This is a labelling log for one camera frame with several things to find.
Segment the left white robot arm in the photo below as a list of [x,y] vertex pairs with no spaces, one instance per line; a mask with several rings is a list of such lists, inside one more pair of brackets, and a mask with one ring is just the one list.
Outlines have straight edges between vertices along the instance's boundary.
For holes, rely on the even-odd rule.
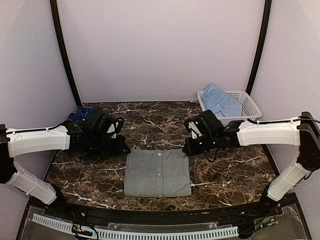
[[58,187],[36,177],[14,158],[37,152],[67,151],[98,152],[107,156],[121,156],[131,152],[125,137],[119,132],[120,123],[78,123],[66,121],[57,126],[34,129],[7,129],[0,126],[0,182],[30,195],[60,218],[67,218],[70,206]]

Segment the grey long sleeve shirt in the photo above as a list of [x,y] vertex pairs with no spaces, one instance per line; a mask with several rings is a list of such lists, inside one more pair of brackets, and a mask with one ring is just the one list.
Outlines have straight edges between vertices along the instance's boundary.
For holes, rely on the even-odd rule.
[[137,198],[190,196],[189,158],[181,149],[133,149],[126,159],[124,194]]

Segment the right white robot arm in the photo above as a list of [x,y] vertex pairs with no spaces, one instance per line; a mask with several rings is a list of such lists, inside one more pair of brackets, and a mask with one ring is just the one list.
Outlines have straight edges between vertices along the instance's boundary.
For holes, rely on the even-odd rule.
[[297,156],[271,182],[255,205],[255,213],[266,217],[285,194],[307,175],[320,168],[319,121],[309,112],[275,121],[234,120],[223,126],[211,110],[184,122],[191,136],[186,138],[182,151],[188,156],[209,153],[211,150],[247,147],[251,145],[291,145],[298,147]]

